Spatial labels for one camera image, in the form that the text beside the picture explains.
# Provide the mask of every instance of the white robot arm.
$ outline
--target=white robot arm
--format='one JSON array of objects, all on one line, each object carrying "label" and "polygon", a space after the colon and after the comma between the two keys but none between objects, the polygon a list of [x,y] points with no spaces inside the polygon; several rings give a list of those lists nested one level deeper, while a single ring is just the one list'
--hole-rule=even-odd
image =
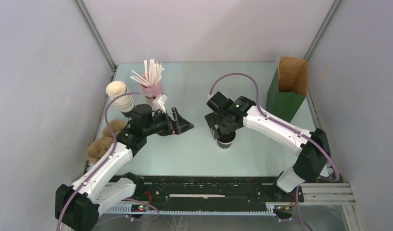
[{"label": "white robot arm", "polygon": [[209,99],[207,105],[213,112],[207,114],[205,119],[219,146],[227,145],[229,147],[235,138],[235,131],[247,127],[288,147],[292,154],[298,157],[297,162],[282,172],[276,181],[276,185],[284,192],[291,192],[305,181],[314,182],[317,180],[327,160],[303,136],[311,137],[329,153],[328,140],[324,131],[316,129],[311,132],[298,128],[262,108],[259,110],[254,101],[243,96],[233,102],[222,93],[217,92]]},{"label": "white robot arm", "polygon": [[131,197],[136,189],[132,180],[121,178],[110,186],[107,183],[146,144],[147,136],[180,135],[194,127],[176,108],[171,110],[173,118],[161,110],[153,111],[147,104],[136,105],[125,113],[128,124],[117,135],[117,142],[84,176],[71,186],[62,184],[56,190],[55,217],[59,219],[64,213],[62,222],[67,226],[76,231],[89,231],[105,211]]}]

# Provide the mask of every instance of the black joint housing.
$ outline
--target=black joint housing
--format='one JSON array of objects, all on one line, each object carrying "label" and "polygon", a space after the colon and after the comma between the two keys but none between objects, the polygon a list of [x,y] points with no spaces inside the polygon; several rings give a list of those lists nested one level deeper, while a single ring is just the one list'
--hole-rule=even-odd
[{"label": "black joint housing", "polygon": [[[55,218],[59,219],[60,213],[69,197],[74,193],[72,186],[62,184],[56,190]],[[90,231],[99,220],[99,205],[87,198],[85,194],[77,193],[67,207],[62,223],[75,231]]]},{"label": "black joint housing", "polygon": [[[311,139],[321,146],[328,156],[331,156],[327,135],[323,130],[317,128],[311,135]],[[315,183],[326,163],[327,159],[322,152],[308,141],[298,156],[293,169],[297,176],[306,182]]]}]

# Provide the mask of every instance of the paper bag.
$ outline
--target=paper bag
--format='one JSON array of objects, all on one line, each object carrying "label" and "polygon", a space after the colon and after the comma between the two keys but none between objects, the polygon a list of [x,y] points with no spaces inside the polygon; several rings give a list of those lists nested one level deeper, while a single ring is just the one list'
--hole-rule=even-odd
[{"label": "paper bag", "polygon": [[307,96],[307,89],[307,60],[281,57],[267,92],[266,110],[290,123]]}]

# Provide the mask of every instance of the light blue table surface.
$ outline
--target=light blue table surface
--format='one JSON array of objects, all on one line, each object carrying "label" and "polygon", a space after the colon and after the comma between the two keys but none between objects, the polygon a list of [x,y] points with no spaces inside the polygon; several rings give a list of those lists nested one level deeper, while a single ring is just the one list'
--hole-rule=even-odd
[{"label": "light blue table surface", "polygon": [[[241,128],[227,150],[218,148],[213,140],[204,116],[211,112],[206,106],[208,92],[216,79],[231,73],[242,72],[252,76],[260,88],[260,103],[266,105],[266,94],[277,63],[171,63],[163,64],[162,84],[168,95],[167,111],[177,107],[185,119],[195,128],[181,135],[161,137],[152,135],[138,154],[117,172],[117,175],[133,172],[138,175],[172,176],[277,176],[292,165],[297,157],[279,143],[256,131]],[[131,92],[141,91],[131,80],[131,71],[140,75],[143,64],[120,64],[115,80],[125,82]],[[236,100],[245,96],[255,100],[253,83],[242,76],[228,77],[220,81],[214,92],[221,91]],[[136,104],[145,103],[144,96],[133,96]],[[109,120],[127,119],[111,106]],[[292,123],[314,130],[314,123],[307,102],[303,102]]]}]

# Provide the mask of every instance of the metal frame bar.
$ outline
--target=metal frame bar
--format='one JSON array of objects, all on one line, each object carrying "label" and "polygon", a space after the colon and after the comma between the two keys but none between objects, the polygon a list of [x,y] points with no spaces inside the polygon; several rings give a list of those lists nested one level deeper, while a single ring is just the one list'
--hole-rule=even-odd
[{"label": "metal frame bar", "polygon": [[[356,208],[354,196],[352,194],[351,186],[348,183],[304,183],[302,184],[304,202],[300,205],[342,205],[345,212],[345,217],[348,226],[361,227],[358,222],[360,216],[353,208]],[[132,202],[121,201],[115,206],[111,207],[105,214],[125,214],[130,211]],[[244,216],[274,216],[273,209],[275,206],[284,206],[289,203],[266,203],[267,212],[187,212],[187,211],[160,211],[162,215],[244,215]],[[363,231],[362,229],[349,229],[350,231]]]},{"label": "metal frame bar", "polygon": [[[327,15],[324,18],[324,21],[322,21],[321,26],[318,29],[317,34],[315,35],[310,47],[308,48],[307,52],[304,55],[304,58],[306,60],[309,60],[314,53],[315,48],[317,47],[319,41],[321,40],[322,36],[324,35],[325,31],[327,30],[330,22],[332,21],[335,13],[338,10],[338,7],[342,3],[342,0],[334,0],[332,3],[330,10],[328,11]],[[308,106],[311,111],[311,116],[312,120],[317,128],[321,128],[321,122],[319,120],[318,114],[317,114],[317,107],[313,101],[312,94],[311,94],[311,89],[310,86],[308,86],[308,93],[307,93],[307,99],[308,99]]]},{"label": "metal frame bar", "polygon": [[86,22],[86,25],[89,28],[91,34],[93,35],[94,40],[96,41],[101,52],[103,53],[104,57],[106,58],[107,63],[111,68],[111,71],[115,71],[116,65],[111,57],[110,52],[107,50],[107,47],[106,47],[103,39],[101,38],[100,33],[97,30],[92,18],[90,17],[90,14],[89,14],[83,0],[73,0],[73,1],[75,2],[77,9],[80,11],[80,13],[83,17],[83,20]]},{"label": "metal frame bar", "polygon": [[[317,45],[319,44],[319,41],[321,40],[322,36],[324,35],[325,31],[327,30],[328,26],[330,25],[330,22],[332,21],[334,15],[336,14],[340,4],[342,3],[342,0],[334,0],[334,2],[331,5],[330,10],[328,11],[327,15],[325,16],[324,21],[322,22],[317,34],[314,37],[314,40],[312,41],[310,47],[308,48],[307,52],[305,53],[304,58],[306,60],[309,60],[312,56],[312,54],[314,53]],[[314,103],[312,94],[311,94],[311,88],[308,86],[308,94],[307,94],[307,98],[308,98],[308,106],[310,108],[311,111],[311,116],[313,118],[313,122],[315,124],[315,126],[317,128],[321,128],[321,121],[318,117],[317,114],[317,106]],[[314,202],[314,200],[311,200],[311,197],[314,195],[311,194],[307,194],[307,196],[305,196],[305,190],[303,187],[303,191],[304,191],[304,198],[308,198],[310,201],[305,201],[304,203],[301,204],[311,204],[311,205],[315,205],[316,202]],[[363,225],[363,221],[362,218],[360,216],[360,213],[358,211],[358,208],[356,206],[355,203],[355,198],[353,198],[352,192],[350,193],[350,195],[345,195],[344,197],[340,196],[333,196],[331,198],[328,199],[342,199],[342,200],[347,200],[350,199],[349,204],[347,205],[342,205],[342,209],[343,212],[345,214],[345,218],[346,218],[346,223],[348,225],[348,229],[349,231],[364,231],[364,225]]]},{"label": "metal frame bar", "polygon": [[342,209],[349,231],[365,231],[363,220],[356,205],[343,205]]},{"label": "metal frame bar", "polygon": [[[116,65],[107,50],[104,41],[102,40],[83,0],[73,0],[83,16],[84,21],[86,22],[90,32],[92,33],[96,43],[98,44],[100,50],[102,51],[104,57],[106,58],[111,70],[113,72],[116,71]],[[304,58],[309,60],[317,47],[319,41],[324,35],[325,31],[328,28],[332,18],[338,10],[339,5],[342,0],[334,0],[331,5],[330,10],[328,11],[324,21],[322,22],[316,36],[314,37],[310,47],[308,48]],[[311,111],[311,115],[314,121],[314,124],[317,128],[321,128],[321,122],[317,115],[317,107],[313,101],[311,90],[308,87],[308,104]],[[329,184],[309,184],[305,183],[302,185],[303,193],[304,193],[304,202],[300,203],[302,205],[342,205],[345,218],[348,224],[349,231],[364,231],[364,226],[360,214],[358,212],[354,196],[352,195],[352,190],[349,184],[345,183],[329,183]],[[70,231],[72,230],[70,227],[62,224],[62,231]]]}]

